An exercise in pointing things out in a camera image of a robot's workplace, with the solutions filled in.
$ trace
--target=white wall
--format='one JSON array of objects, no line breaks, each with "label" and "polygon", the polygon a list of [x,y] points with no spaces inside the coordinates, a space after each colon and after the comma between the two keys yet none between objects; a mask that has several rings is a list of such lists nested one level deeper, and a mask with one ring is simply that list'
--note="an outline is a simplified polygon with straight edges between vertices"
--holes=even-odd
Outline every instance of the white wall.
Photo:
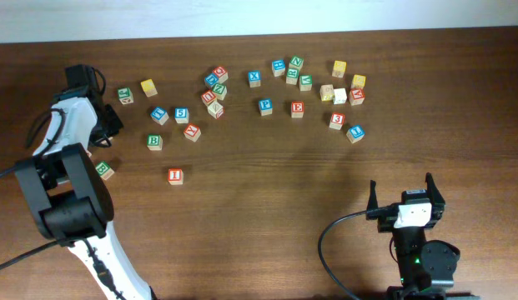
[{"label": "white wall", "polygon": [[518,0],[0,0],[0,43],[518,25]]}]

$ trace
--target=table surface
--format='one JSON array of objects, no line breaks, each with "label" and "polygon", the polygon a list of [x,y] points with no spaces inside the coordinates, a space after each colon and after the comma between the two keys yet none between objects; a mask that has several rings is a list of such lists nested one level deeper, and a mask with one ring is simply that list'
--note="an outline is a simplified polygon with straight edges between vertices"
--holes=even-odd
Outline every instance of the table surface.
[{"label": "table surface", "polygon": [[[310,92],[274,77],[271,62],[304,58]],[[331,77],[334,60],[348,63]],[[31,154],[23,148],[33,119],[66,87],[63,69],[99,68],[104,97],[124,130],[92,160],[116,171],[106,182],[115,227],[132,264],[162,299],[303,299],[341,295],[322,268],[318,236],[334,219],[364,210],[370,179],[380,204],[424,188],[426,172],[447,201],[428,239],[462,255],[455,292],[518,299],[518,27],[347,32],[0,45],[0,170]],[[200,101],[203,78],[229,71],[219,120]],[[249,88],[247,72],[262,72]],[[367,76],[364,104],[319,100],[319,87],[346,88]],[[152,78],[147,98],[140,81]],[[123,106],[117,89],[130,87]],[[258,100],[274,113],[261,117]],[[289,103],[304,101],[303,119]],[[188,107],[202,135],[162,127],[149,113]],[[361,125],[351,144],[328,128],[332,112]],[[161,134],[163,150],[146,147]],[[169,168],[184,170],[170,186]],[[333,230],[324,255],[357,293],[400,285],[389,234],[363,217]],[[0,263],[46,240],[34,226],[13,175],[0,180]],[[56,247],[0,272],[0,299],[103,299],[79,260]]]}]

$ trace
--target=letter on block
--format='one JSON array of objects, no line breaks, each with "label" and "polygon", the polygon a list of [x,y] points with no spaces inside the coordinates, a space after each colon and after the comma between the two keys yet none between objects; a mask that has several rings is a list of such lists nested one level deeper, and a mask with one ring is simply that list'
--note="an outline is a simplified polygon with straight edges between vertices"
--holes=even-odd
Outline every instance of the letter on block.
[{"label": "letter on block", "polygon": [[267,116],[272,114],[274,111],[274,106],[272,105],[272,101],[270,99],[260,100],[259,101],[259,110],[261,116]]},{"label": "letter on block", "polygon": [[260,87],[260,71],[251,71],[248,73],[249,87]]},{"label": "letter on block", "polygon": [[357,143],[365,136],[365,131],[359,125],[355,125],[346,133],[351,143]]},{"label": "letter on block", "polygon": [[344,76],[346,66],[346,62],[334,61],[333,77],[342,78]]},{"label": "letter on block", "polygon": [[184,180],[184,173],[181,169],[169,169],[168,182],[171,185],[182,185]]},{"label": "letter on block", "polygon": [[344,125],[345,116],[342,113],[333,112],[331,116],[331,122],[329,123],[329,128],[333,128],[336,130],[342,129],[342,125]]},{"label": "letter on block", "polygon": [[298,83],[298,75],[298,69],[289,68],[289,71],[286,73],[286,83],[296,85]]},{"label": "letter on block", "polygon": [[151,118],[160,125],[164,125],[169,119],[168,113],[160,107],[156,107],[153,112],[151,112]]},{"label": "letter on block", "polygon": [[221,117],[225,112],[224,107],[221,104],[219,104],[218,101],[210,104],[207,110],[209,111],[209,114],[213,116],[216,120],[218,120],[219,117]]},{"label": "letter on block", "polygon": [[334,90],[333,104],[344,104],[348,101],[348,95],[345,93],[345,88],[336,88]]},{"label": "letter on block", "polygon": [[350,91],[350,103],[351,105],[359,105],[365,100],[365,90],[360,88],[354,88]]},{"label": "letter on block", "polygon": [[146,81],[142,81],[140,85],[142,85],[143,92],[146,96],[151,97],[157,94],[157,89],[155,88],[153,80],[148,79]]},{"label": "letter on block", "polygon": [[192,142],[196,142],[198,138],[201,136],[201,130],[199,127],[190,124],[186,129],[184,129],[184,136]]},{"label": "letter on block", "polygon": [[354,88],[365,88],[365,84],[366,84],[366,76],[362,76],[362,75],[354,75],[353,76],[353,81],[351,82],[351,89],[354,89]]},{"label": "letter on block", "polygon": [[214,75],[218,78],[218,83],[225,83],[227,79],[229,79],[229,74],[227,73],[227,70],[224,69],[224,67],[217,67],[212,71]]},{"label": "letter on block", "polygon": [[210,104],[216,101],[216,95],[214,95],[212,91],[208,90],[203,95],[201,95],[201,101],[203,101],[203,104],[208,107]]},{"label": "letter on block", "polygon": [[334,89],[332,84],[323,85],[319,90],[319,96],[322,101],[331,101],[334,98]]},{"label": "letter on block", "polygon": [[131,89],[128,87],[120,88],[118,90],[118,99],[123,105],[133,103],[134,99]]},{"label": "letter on block", "polygon": [[148,148],[151,151],[162,150],[162,137],[159,135],[149,134],[148,135]]},{"label": "letter on block", "polygon": [[189,122],[189,110],[186,107],[175,108],[175,122],[178,124]]},{"label": "letter on block", "polygon": [[111,176],[114,175],[114,170],[110,168],[110,166],[106,162],[100,162],[97,166],[95,166],[95,169],[98,171],[99,176],[103,180],[109,179]]},{"label": "letter on block", "polygon": [[213,73],[210,73],[210,75],[205,78],[205,84],[207,85],[207,88],[212,88],[216,83],[218,83],[218,77]]},{"label": "letter on block", "polygon": [[299,76],[299,90],[310,91],[312,88],[312,76],[310,75],[301,75]]},{"label": "letter on block", "polygon": [[297,69],[298,71],[301,71],[301,68],[303,67],[303,58],[301,57],[292,57],[290,59],[290,65],[289,68]]},{"label": "letter on block", "polygon": [[302,118],[305,112],[305,105],[302,102],[292,102],[292,118]]},{"label": "letter on block", "polygon": [[274,73],[275,77],[283,75],[284,70],[284,61],[282,59],[272,62],[272,72]]},{"label": "letter on block", "polygon": [[227,96],[227,87],[225,87],[223,84],[216,83],[212,87],[212,93],[216,95],[216,99],[224,100],[225,96]]}]

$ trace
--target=green block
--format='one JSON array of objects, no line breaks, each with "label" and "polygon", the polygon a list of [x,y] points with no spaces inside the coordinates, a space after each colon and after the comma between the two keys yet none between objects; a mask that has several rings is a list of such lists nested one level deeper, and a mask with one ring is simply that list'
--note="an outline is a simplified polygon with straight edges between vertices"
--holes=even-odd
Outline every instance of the green block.
[{"label": "green block", "polygon": [[160,136],[149,134],[148,135],[148,146],[158,146],[160,145]]},{"label": "green block", "polygon": [[312,76],[310,75],[301,75],[299,78],[299,82],[301,85],[309,85],[312,84]]},{"label": "green block", "polygon": [[110,170],[110,166],[106,162],[100,162],[95,169],[98,171],[99,176],[105,174],[108,170]]},{"label": "green block", "polygon": [[301,65],[303,64],[303,58],[294,56],[290,60],[290,64],[293,64],[296,67],[301,67]]},{"label": "green block", "polygon": [[289,71],[286,73],[287,78],[298,78],[299,71],[297,69],[289,69]]},{"label": "green block", "polygon": [[131,89],[128,87],[120,88],[118,90],[118,98],[129,98],[131,97]]},{"label": "green block", "polygon": [[225,88],[226,87],[223,84],[216,83],[212,86],[212,92],[222,94],[224,93]]}]

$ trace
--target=alphabet cube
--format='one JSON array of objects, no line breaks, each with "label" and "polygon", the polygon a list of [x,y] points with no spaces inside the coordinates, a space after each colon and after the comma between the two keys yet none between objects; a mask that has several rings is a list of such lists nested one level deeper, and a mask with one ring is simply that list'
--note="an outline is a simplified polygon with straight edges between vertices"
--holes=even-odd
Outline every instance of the alphabet cube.
[{"label": "alphabet cube", "polygon": [[208,90],[203,95],[201,95],[201,101],[203,101],[203,104],[208,107],[210,104],[216,101],[216,95],[214,95],[212,91]]},{"label": "alphabet cube", "polygon": [[207,85],[208,88],[212,88],[212,86],[216,83],[218,83],[218,77],[216,75],[214,75],[213,73],[210,73],[205,78],[205,84]]},{"label": "alphabet cube", "polygon": [[270,99],[260,100],[259,101],[259,110],[261,116],[267,116],[272,114],[274,111],[274,106],[272,105],[272,101]]},{"label": "alphabet cube", "polygon": [[365,131],[359,125],[355,125],[346,133],[351,143],[357,143],[365,136]]},{"label": "alphabet cube", "polygon": [[225,96],[227,96],[227,87],[225,87],[223,84],[216,83],[212,87],[212,93],[216,95],[216,99],[224,100]]},{"label": "alphabet cube", "polygon": [[284,61],[282,59],[272,62],[272,72],[274,73],[275,77],[283,75],[284,70]]},{"label": "alphabet cube", "polygon": [[344,76],[346,66],[347,66],[346,62],[334,61],[333,77],[342,78]]},{"label": "alphabet cube", "polygon": [[342,129],[344,125],[345,116],[342,113],[333,112],[331,116],[331,122],[329,123],[329,128],[333,128],[336,130]]},{"label": "alphabet cube", "polygon": [[163,110],[160,107],[156,107],[153,110],[153,112],[151,112],[151,118],[156,123],[158,123],[160,125],[164,125],[166,123],[166,121],[168,121],[169,116],[168,116],[168,113],[165,110]]},{"label": "alphabet cube", "polygon": [[168,182],[171,185],[183,184],[184,173],[181,169],[169,169],[168,170]]},{"label": "alphabet cube", "polygon": [[292,59],[290,59],[289,68],[294,68],[298,71],[301,71],[302,67],[303,67],[303,58],[294,56],[294,57],[292,57]]},{"label": "alphabet cube", "polygon": [[298,83],[298,75],[298,69],[289,68],[289,71],[286,73],[286,83],[296,85]]},{"label": "alphabet cube", "polygon": [[305,105],[302,102],[292,102],[291,116],[292,118],[302,118],[305,112]]},{"label": "alphabet cube", "polygon": [[365,88],[366,76],[354,75],[353,81],[351,82],[351,88]]},{"label": "alphabet cube", "polygon": [[312,76],[310,75],[301,75],[299,76],[299,90],[310,91],[312,88]]},{"label": "alphabet cube", "polygon": [[162,150],[162,137],[159,135],[149,134],[148,135],[148,148],[151,151]]},{"label": "alphabet cube", "polygon": [[198,138],[201,136],[201,130],[199,127],[189,124],[186,129],[184,129],[184,136],[192,142],[196,142]]},{"label": "alphabet cube", "polygon": [[131,89],[128,87],[120,88],[118,90],[118,100],[123,104],[130,104],[134,102]]},{"label": "alphabet cube", "polygon": [[142,85],[143,92],[146,96],[151,97],[157,94],[157,89],[155,88],[155,84],[153,83],[153,80],[148,79],[145,81],[142,81],[140,83]]},{"label": "alphabet cube", "polygon": [[224,67],[217,67],[212,71],[214,75],[218,78],[218,83],[225,83],[227,79],[229,79],[229,74],[227,73],[227,70],[224,69]]},{"label": "alphabet cube", "polygon": [[332,84],[323,85],[319,90],[319,96],[322,101],[330,101],[334,98],[334,89]]},{"label": "alphabet cube", "polygon": [[260,71],[251,71],[248,73],[249,87],[260,87]]},{"label": "alphabet cube", "polygon": [[344,104],[348,101],[348,95],[345,93],[345,88],[336,88],[333,92],[333,104]]},{"label": "alphabet cube", "polygon": [[178,124],[189,122],[189,110],[186,107],[175,108],[175,122]]},{"label": "alphabet cube", "polygon": [[209,111],[209,115],[213,116],[216,120],[218,120],[225,112],[224,107],[219,104],[218,101],[210,104],[207,110]]},{"label": "alphabet cube", "polygon": [[359,105],[365,100],[365,90],[360,88],[354,88],[350,91],[350,103],[351,105]]},{"label": "alphabet cube", "polygon": [[99,176],[103,180],[109,179],[111,176],[114,175],[114,170],[110,168],[110,166],[106,162],[100,162],[97,166],[95,166],[95,169],[98,171]]}]

